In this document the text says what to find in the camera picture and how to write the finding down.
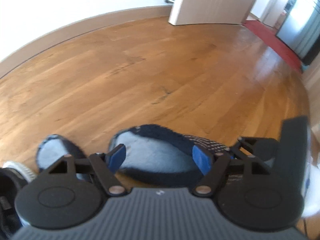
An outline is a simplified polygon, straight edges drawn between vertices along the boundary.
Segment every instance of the wooden baseboard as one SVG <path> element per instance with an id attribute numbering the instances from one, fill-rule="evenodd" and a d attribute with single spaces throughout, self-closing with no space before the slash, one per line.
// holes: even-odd
<path id="1" fill-rule="evenodd" d="M 16 50 L 0 62 L 0 78 L 35 55 L 61 42 L 103 27 L 134 20 L 169 16 L 172 5 L 151 6 L 116 11 L 87 18 L 61 27 Z"/>

